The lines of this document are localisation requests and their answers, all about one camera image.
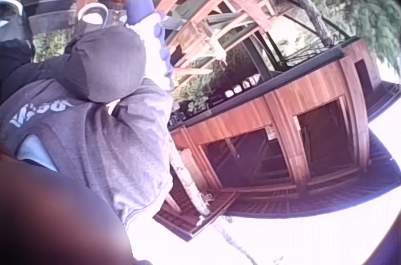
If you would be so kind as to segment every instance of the wooden pavilion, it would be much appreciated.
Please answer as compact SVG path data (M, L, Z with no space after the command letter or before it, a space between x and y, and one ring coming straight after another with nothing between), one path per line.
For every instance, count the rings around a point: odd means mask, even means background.
M94 1L119 11L111 0L23 4L38 34L67 28L75 13L71 6ZM207 68L243 43L260 76L254 83L243 76L232 96L219 96L204 112L172 115L172 138L196 186L209 197L211 215L200 218L173 173L173 189L156 221L189 241L223 214L313 216L400 185L397 164L368 128L400 98L400 90L380 79L362 39L327 21L335 31L333 46L318 44L312 53L304 49L277 60L269 30L287 14L277 13L272 0L154 1L175 24L166 38L175 68ZM192 78L184 75L174 91Z

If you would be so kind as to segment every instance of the wooden structure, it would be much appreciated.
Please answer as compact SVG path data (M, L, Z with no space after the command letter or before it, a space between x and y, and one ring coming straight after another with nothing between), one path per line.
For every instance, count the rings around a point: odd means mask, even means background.
M71 5L79 9L95 1L113 7L110 0L23 3L39 33L66 28ZM398 167L368 129L369 120L398 100L400 91L380 80L362 40L348 39L271 72L256 49L259 43L267 51L265 32L280 15L270 0L155 0L155 5L182 21L166 39L176 68L193 61L196 69L207 68L222 51L244 43L262 76L262 82L170 126L196 186L209 197L211 215L199 216L174 176L155 216L159 223L189 241L222 214L311 216L400 185ZM190 78L183 77L175 90Z

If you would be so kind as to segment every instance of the tree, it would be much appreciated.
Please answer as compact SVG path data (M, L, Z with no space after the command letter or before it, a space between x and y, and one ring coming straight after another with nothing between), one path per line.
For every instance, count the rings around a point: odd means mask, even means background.
M312 0L324 16L348 34L362 36L381 62L397 71L401 8L396 0Z
M315 27L315 31L318 33L319 38L325 46L333 44L333 40L330 38L328 28L321 18L321 14L317 7L312 3L311 0L297 0L301 7L307 13L312 25Z
M171 167L173 167L175 173L177 174L177 177L181 181L185 191L189 196L189 199L195 206L196 210L202 216L204 217L209 216L211 211L207 203L203 200L202 193L195 185L193 178L191 177L187 167L182 161L180 153L178 152L177 147L175 146L175 143L171 135L169 135L169 150L170 150ZM238 242L236 242L232 238L232 236L228 231L228 228L225 227L226 224L227 220L225 220L223 217L219 217L213 223L213 227L223 236L224 240L226 240L228 244L230 244L232 247L236 248L238 251L244 254L250 260L252 265L258 265L257 262L254 260L254 258L246 251L246 249L243 248L241 245L239 245Z

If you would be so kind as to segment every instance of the wooden gazebo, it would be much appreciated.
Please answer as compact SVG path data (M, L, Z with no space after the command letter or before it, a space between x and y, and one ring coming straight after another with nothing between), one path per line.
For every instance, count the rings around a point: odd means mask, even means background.
M111 0L23 0L33 33L71 26L77 9ZM400 171L368 123L400 97L381 81L362 39L344 36L295 65L276 61L272 0L154 0L175 18L173 65L207 68L243 43L260 80L209 109L172 120L170 131L211 215L200 218L179 179L155 220L189 241L219 215L312 216L362 203L400 185ZM267 65L262 50L272 66ZM193 78L183 76L174 91Z

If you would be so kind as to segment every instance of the sky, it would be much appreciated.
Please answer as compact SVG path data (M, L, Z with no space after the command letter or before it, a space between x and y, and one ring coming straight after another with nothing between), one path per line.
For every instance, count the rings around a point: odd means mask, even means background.
M401 100L369 124L401 164ZM359 265L378 246L401 210L401 187L349 209L292 219L233 218L227 227L260 265ZM153 220L128 233L134 256L154 265L250 265L213 227L186 243Z

